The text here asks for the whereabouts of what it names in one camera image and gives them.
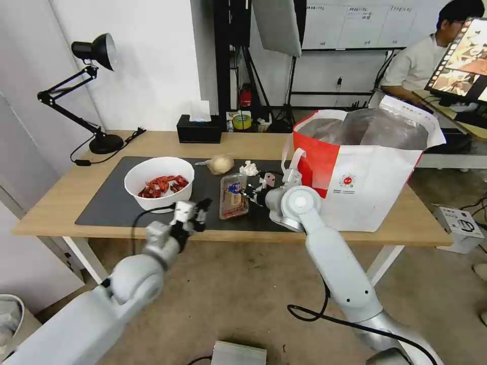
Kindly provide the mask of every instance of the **desk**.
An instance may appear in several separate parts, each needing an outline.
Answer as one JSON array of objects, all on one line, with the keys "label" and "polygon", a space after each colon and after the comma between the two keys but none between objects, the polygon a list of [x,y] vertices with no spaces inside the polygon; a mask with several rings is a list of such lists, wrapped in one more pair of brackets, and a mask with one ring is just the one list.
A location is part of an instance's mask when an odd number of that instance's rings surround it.
[{"label": "desk", "polygon": [[[122,138],[130,131],[113,131]],[[280,160],[287,134],[223,133],[221,144],[180,144],[176,132],[146,132],[111,160],[90,167],[73,166],[57,184],[25,215],[14,228],[18,235],[62,237],[93,278],[100,283],[107,272],[88,245],[87,238],[130,238],[130,228],[78,226],[75,220],[101,184],[124,156],[177,156],[211,158],[234,153],[238,159]],[[99,160],[88,153],[86,158]],[[135,230],[145,238],[145,229]],[[375,284],[404,246],[449,246],[450,239],[412,189],[406,185],[398,201],[375,233],[344,232],[349,244],[383,246],[368,274]],[[191,237],[192,242],[304,243],[302,233],[205,231]]]},{"label": "desk", "polygon": [[[447,106],[441,106],[439,100],[435,100],[432,94],[426,90],[414,90],[413,93],[419,96],[423,105],[433,112],[440,113],[452,121],[455,126],[465,134],[472,135],[479,141],[487,141],[487,129],[472,126],[455,120],[457,113]],[[487,156],[482,155],[435,155],[424,154],[418,167],[429,168],[459,168],[459,169],[487,169]]]}]

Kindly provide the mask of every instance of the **monitor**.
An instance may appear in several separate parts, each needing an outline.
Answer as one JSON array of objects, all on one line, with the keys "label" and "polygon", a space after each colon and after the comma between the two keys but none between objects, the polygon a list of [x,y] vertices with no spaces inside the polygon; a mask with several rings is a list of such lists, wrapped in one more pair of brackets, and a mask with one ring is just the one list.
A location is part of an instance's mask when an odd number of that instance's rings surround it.
[{"label": "monitor", "polygon": [[487,104],[487,18],[469,18],[426,90],[451,102]]}]

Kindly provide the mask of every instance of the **concrete floor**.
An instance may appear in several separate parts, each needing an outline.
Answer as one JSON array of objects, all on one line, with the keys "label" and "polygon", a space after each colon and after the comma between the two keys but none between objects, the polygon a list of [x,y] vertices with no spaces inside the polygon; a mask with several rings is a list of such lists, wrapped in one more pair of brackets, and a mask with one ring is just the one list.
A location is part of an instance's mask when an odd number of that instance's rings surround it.
[{"label": "concrete floor", "polygon": [[[455,170],[420,169],[410,185],[430,209],[431,203],[466,205],[487,189],[475,173]],[[483,222],[481,214],[478,220]],[[130,254],[124,240],[90,244],[109,270]],[[366,268],[379,247],[353,251]],[[386,310],[420,331],[445,364],[487,361],[487,327],[477,317],[487,309],[487,283],[471,270],[479,262],[487,262],[480,249],[463,256],[406,248],[376,287]],[[184,365],[211,354],[215,340],[266,348],[269,365],[364,364],[372,355],[350,329],[301,322],[287,312],[291,303],[316,310],[323,304],[323,284],[302,245],[190,244],[165,283],[101,364]],[[45,310],[41,320],[64,304]],[[342,317],[333,301],[328,314]]]}]

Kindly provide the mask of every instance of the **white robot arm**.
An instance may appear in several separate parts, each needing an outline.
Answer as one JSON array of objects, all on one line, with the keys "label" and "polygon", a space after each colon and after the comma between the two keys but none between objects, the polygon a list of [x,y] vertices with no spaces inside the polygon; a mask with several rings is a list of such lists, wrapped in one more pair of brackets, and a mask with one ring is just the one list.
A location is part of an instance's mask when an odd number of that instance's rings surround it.
[{"label": "white robot arm", "polygon": [[280,188],[262,190],[249,186],[243,195],[265,205],[274,222],[292,231],[306,232],[306,249],[347,321],[314,314],[353,327],[357,336],[379,353],[367,364],[443,365],[421,335],[395,321],[383,309],[342,235],[323,223],[318,213],[320,196],[301,185],[301,174],[296,169],[285,171]]},{"label": "white robot arm", "polygon": [[171,225],[150,224],[142,254],[120,261],[109,278],[61,309],[4,364],[96,364],[122,336],[130,320],[161,293],[164,273],[188,237],[204,230],[210,202],[179,202]]}]

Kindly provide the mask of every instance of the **red and white bag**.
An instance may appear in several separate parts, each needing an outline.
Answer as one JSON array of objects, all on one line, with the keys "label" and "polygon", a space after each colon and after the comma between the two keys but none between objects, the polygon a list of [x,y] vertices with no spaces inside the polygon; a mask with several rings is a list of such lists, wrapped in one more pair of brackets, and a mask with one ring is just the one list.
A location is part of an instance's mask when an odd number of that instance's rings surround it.
[{"label": "red and white bag", "polygon": [[[384,105],[423,125],[428,132],[428,148],[446,142],[438,120],[431,114],[391,97],[384,98]],[[343,111],[323,110],[298,123],[292,134],[296,152],[290,168],[297,164],[303,185],[314,188],[322,197],[320,216],[325,224],[340,231],[375,232],[423,151],[335,145],[299,133],[317,119],[343,121],[346,115]],[[283,150],[283,166],[289,144]]]}]

